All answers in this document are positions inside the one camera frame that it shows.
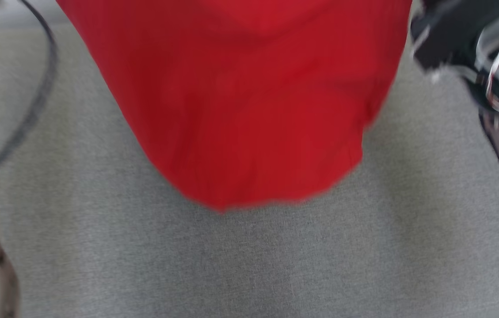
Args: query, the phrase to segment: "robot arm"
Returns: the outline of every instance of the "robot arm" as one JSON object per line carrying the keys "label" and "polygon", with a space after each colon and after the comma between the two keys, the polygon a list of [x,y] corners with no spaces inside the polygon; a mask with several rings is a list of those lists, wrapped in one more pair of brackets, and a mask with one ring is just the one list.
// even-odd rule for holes
{"label": "robot arm", "polygon": [[499,0],[426,0],[411,34],[424,70],[464,79],[499,159]]}

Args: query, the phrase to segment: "black cable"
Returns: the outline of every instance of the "black cable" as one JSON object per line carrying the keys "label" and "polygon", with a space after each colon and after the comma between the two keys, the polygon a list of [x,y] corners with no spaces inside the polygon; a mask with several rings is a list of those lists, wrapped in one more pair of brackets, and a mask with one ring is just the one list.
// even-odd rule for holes
{"label": "black cable", "polygon": [[27,114],[23,121],[21,121],[20,125],[17,127],[13,135],[7,140],[5,146],[0,151],[0,165],[4,163],[6,159],[11,155],[11,153],[17,149],[23,143],[27,134],[35,127],[37,120],[39,119],[39,115],[45,109],[45,104],[47,99],[51,93],[53,88],[53,83],[57,76],[57,65],[59,63],[59,56],[57,53],[57,43],[55,42],[55,38],[53,36],[53,32],[49,27],[49,24],[45,21],[43,16],[35,9],[31,4],[27,2],[27,0],[19,0],[22,4],[24,4],[33,15],[37,18],[43,30],[45,30],[45,34],[47,36],[47,40],[49,41],[49,60],[47,62],[47,68],[45,70],[45,74],[41,79],[41,84],[37,89],[37,93],[33,97],[31,101],[31,105],[27,110]]}

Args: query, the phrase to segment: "red cloth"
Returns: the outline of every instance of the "red cloth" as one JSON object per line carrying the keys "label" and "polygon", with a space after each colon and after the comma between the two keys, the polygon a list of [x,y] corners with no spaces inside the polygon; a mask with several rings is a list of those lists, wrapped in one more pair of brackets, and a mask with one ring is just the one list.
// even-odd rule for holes
{"label": "red cloth", "polygon": [[300,201],[361,159],[411,0],[58,0],[149,159],[223,211]]}

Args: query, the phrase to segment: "red fabric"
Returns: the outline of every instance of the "red fabric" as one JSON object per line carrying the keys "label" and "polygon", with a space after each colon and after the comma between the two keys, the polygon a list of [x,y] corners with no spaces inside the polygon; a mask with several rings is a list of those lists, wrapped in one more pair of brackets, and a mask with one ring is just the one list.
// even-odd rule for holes
{"label": "red fabric", "polygon": [[141,146],[221,211],[300,201],[361,159],[411,0],[58,0]]}

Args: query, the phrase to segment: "gray textured surface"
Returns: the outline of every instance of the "gray textured surface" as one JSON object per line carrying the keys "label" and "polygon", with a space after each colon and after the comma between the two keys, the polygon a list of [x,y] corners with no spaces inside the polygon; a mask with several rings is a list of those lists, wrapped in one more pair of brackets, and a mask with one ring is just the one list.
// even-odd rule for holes
{"label": "gray textured surface", "polygon": [[[499,165],[459,82],[405,56],[365,158],[298,207],[218,216],[149,164],[84,44],[0,170],[0,236],[23,318],[499,317]],[[44,61],[0,30],[0,143]]]}

